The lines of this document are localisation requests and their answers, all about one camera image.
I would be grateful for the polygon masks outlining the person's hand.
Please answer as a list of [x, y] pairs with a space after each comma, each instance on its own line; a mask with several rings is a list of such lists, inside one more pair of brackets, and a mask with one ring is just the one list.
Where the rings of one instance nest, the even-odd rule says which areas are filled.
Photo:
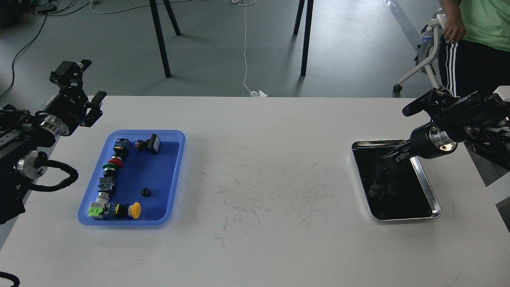
[[461, 20], [461, 15], [448, 15], [444, 26], [443, 36], [447, 44], [458, 43], [464, 39], [466, 28]]

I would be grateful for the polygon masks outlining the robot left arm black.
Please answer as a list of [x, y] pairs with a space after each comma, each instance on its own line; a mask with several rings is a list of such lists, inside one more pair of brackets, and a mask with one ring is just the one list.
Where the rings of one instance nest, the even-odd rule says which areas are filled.
[[70, 136], [77, 127], [91, 127], [102, 116], [99, 91], [89, 99], [83, 90], [83, 73], [91, 60], [63, 61], [49, 77], [59, 87], [34, 115], [13, 105], [1, 108], [0, 209], [1, 223], [25, 212], [28, 191], [53, 192], [78, 180], [78, 171], [63, 162], [50, 160], [42, 151], [59, 136]]

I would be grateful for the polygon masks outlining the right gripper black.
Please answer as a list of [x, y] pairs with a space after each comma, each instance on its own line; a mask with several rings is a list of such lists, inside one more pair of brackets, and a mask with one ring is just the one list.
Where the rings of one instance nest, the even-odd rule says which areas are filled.
[[458, 143], [450, 139], [445, 131], [439, 129], [434, 122], [428, 122], [414, 129], [410, 140], [397, 145], [381, 158], [395, 163], [403, 163], [415, 156], [434, 159], [453, 153], [457, 146]]

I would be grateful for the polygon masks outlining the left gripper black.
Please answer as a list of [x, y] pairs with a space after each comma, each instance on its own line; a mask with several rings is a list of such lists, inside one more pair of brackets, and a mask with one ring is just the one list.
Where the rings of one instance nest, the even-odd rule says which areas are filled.
[[98, 91], [88, 102], [83, 90], [83, 73], [91, 64], [91, 60], [63, 61], [51, 71], [49, 80], [59, 91], [36, 113], [38, 129], [53, 137], [71, 136], [78, 126], [92, 127], [103, 115], [102, 100], [107, 93]]

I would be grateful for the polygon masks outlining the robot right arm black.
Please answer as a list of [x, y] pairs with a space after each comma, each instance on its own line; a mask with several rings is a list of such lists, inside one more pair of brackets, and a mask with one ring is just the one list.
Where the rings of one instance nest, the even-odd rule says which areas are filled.
[[380, 161], [389, 169], [415, 156], [434, 159], [453, 153], [462, 142], [473, 153], [508, 170], [509, 109], [509, 100], [497, 93], [455, 97], [443, 88], [430, 89], [402, 110], [406, 117], [424, 111], [430, 121], [414, 129], [408, 140]]

